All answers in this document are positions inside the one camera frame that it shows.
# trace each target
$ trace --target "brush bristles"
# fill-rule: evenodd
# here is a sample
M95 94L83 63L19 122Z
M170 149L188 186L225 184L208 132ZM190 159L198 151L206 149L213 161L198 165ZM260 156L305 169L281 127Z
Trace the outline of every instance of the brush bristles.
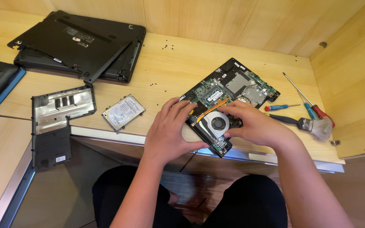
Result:
M329 140L332 133L332 121L323 117L322 119L313 120L313 127L311 134L313 138L319 142Z

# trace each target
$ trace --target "screwdriver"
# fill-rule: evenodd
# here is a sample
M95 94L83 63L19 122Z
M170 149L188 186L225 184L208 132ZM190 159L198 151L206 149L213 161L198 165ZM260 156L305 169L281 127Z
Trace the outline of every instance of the screwdriver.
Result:
M300 105L280 105L280 106L265 106L264 110L266 111L274 111L274 110L280 110L280 109L284 109L284 108L288 108L288 107L293 107L293 106L300 106Z
M308 111L309 116L313 119L316 120L318 119L316 113L311 109L311 106L308 104L308 102L305 101L305 99L302 97L301 93L298 91L299 95L301 96L302 100L304 101L304 106Z
M335 122L333 122L332 118L328 116L326 113L324 113L317 105L312 104L312 102L305 96L305 94L298 89L298 87L291 81L291 79L283 72L283 75L292 83L295 88L297 88L298 92L301 93L312 105L312 110L316 112L317 116L319 118L328 117L332 121L332 127L335 127Z

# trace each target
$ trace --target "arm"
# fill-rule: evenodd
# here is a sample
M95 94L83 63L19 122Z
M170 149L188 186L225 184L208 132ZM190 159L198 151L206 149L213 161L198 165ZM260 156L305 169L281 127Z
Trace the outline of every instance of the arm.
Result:
M243 127L229 129L225 137L241 137L276 152L294 227L354 227L294 132L249 103L234 101L218 110L243 120Z
M157 192L165 164L189 152L208 148L204 142L187 142L181 130L197 106L172 98L162 107L147 133L144 153L135 177L112 221L114 227L152 227Z

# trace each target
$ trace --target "hand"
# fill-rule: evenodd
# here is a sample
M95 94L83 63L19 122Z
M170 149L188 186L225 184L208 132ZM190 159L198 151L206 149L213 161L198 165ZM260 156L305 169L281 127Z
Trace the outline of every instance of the hand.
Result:
M142 160L165 166L181 155L209 148L205 142L187 142L181 133L188 114L197 106L190 101L178 101L175 97L167 101L157 113L144 142Z
M250 103L233 101L226 106L218 108L225 115L231 114L235 118L241 118L241 128L231 128L224 133L225 137L240 137L256 145L274 148L283 140L295 134L278 121L268 117Z

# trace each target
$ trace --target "person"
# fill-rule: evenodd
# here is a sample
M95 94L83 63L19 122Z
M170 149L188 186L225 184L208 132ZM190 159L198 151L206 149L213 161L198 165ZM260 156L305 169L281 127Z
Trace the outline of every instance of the person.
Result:
M197 106L172 98L147 133L139 167L119 166L102 174L93 187L99 228L117 227L353 227L319 174L304 144L287 127L249 103L233 101L218 110L243 120L225 137L241 137L274 149L283 195L268 177L248 175L225 190L221 202L202 225L191 224L168 203L174 197L160 185L165 164L188 151L209 148L187 142L181 131Z

